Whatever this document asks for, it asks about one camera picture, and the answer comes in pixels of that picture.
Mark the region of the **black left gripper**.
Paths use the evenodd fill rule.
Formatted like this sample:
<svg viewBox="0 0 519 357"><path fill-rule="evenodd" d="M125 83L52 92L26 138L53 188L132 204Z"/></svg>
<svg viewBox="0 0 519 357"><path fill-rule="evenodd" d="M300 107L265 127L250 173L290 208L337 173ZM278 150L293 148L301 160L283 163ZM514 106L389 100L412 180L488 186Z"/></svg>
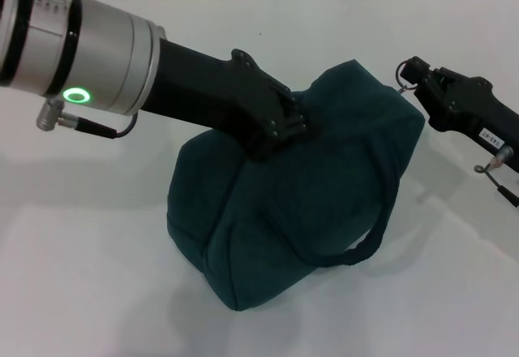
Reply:
<svg viewBox="0 0 519 357"><path fill-rule="evenodd" d="M222 131L255 161L307 133L298 98L240 49L220 60L162 40L157 73L141 109Z"/></svg>

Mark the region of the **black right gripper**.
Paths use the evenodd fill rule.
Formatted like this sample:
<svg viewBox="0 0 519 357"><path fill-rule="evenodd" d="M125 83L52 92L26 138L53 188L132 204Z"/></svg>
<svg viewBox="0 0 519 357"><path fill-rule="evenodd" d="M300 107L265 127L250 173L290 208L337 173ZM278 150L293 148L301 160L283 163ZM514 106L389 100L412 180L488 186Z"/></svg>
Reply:
<svg viewBox="0 0 519 357"><path fill-rule="evenodd" d="M400 79L414 85L414 95L429 114L431 127L456 131L497 153L504 146L518 158L518 114L501 103L483 77L434 68L414 56L400 64Z"/></svg>

